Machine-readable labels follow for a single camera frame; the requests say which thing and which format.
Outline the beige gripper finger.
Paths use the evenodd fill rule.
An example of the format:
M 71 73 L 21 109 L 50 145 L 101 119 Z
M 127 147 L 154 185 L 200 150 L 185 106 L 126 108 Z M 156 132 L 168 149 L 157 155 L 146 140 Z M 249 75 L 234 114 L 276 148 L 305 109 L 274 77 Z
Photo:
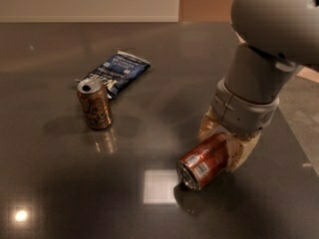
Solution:
M 198 130 L 198 140 L 204 141 L 221 129 L 221 124 L 212 108 L 204 114 Z
M 227 140 L 228 160 L 226 169 L 233 172 L 240 167 L 255 149 L 260 133 L 248 135 L 231 135 Z

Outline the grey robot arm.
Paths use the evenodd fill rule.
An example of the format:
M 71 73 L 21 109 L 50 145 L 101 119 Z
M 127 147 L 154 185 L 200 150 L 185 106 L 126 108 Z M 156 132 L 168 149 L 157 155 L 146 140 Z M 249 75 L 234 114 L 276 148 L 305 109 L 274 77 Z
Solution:
M 198 132 L 229 132 L 227 169 L 238 168 L 269 126 L 283 86 L 319 65 L 318 0 L 233 0 L 231 25 L 243 40 L 216 85 Z

